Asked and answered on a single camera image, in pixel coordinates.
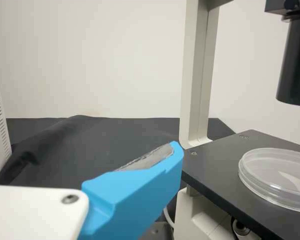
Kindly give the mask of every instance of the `clear petri dish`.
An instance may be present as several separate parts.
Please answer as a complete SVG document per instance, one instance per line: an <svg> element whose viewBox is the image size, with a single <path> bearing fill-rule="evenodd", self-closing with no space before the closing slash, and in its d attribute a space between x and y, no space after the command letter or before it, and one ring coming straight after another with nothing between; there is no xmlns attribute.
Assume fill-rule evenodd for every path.
<svg viewBox="0 0 300 240"><path fill-rule="evenodd" d="M256 148L239 161L239 177L259 197L300 212L300 152Z"/></svg>

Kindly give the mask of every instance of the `white cable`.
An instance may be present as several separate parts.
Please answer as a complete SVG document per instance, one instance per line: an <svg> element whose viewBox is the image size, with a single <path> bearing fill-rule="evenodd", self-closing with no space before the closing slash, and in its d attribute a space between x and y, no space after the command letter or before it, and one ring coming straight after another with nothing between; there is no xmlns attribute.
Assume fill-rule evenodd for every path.
<svg viewBox="0 0 300 240"><path fill-rule="evenodd" d="M172 228L174 229L174 228L175 228L175 224L174 224L174 222L171 220L171 218L170 218L170 216L169 216L167 207L165 207L165 208L163 209L163 214L164 214L164 216L165 216L166 221L167 221L168 224L170 225L170 227L172 227Z"/></svg>

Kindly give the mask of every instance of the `metal screw head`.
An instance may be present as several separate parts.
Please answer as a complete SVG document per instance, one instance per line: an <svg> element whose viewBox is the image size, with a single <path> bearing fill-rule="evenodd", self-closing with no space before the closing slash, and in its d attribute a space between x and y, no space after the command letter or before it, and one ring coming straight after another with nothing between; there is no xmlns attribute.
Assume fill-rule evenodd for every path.
<svg viewBox="0 0 300 240"><path fill-rule="evenodd" d="M61 202L63 204L73 204L76 201L78 201L78 199L79 199L79 197L77 195L69 194L69 195L65 196L64 198L62 198Z"/></svg>
<svg viewBox="0 0 300 240"><path fill-rule="evenodd" d="M249 136L244 135L244 134L240 134L239 136L240 136L241 138L243 138L243 139L248 139L248 138L249 138Z"/></svg>

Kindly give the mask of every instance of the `black cloth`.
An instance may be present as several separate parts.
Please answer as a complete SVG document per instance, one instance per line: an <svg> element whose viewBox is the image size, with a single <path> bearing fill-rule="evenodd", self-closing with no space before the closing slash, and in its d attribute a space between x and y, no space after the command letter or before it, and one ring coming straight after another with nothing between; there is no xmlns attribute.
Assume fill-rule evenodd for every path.
<svg viewBox="0 0 300 240"><path fill-rule="evenodd" d="M30 187L80 189L83 181L177 141L179 136L178 118L77 115L7 119L7 126L13 154L0 172L0 184ZM219 119L209 120L212 140L233 133Z"/></svg>

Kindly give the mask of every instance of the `white backdrop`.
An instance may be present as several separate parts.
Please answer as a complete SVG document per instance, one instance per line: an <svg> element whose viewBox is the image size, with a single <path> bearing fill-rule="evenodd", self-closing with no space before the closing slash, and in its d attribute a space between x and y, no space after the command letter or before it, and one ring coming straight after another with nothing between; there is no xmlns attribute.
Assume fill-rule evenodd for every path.
<svg viewBox="0 0 300 240"><path fill-rule="evenodd" d="M185 0L0 0L8 118L178 117ZM300 107L275 99L288 24L265 0L220 9L210 116L300 144Z"/></svg>

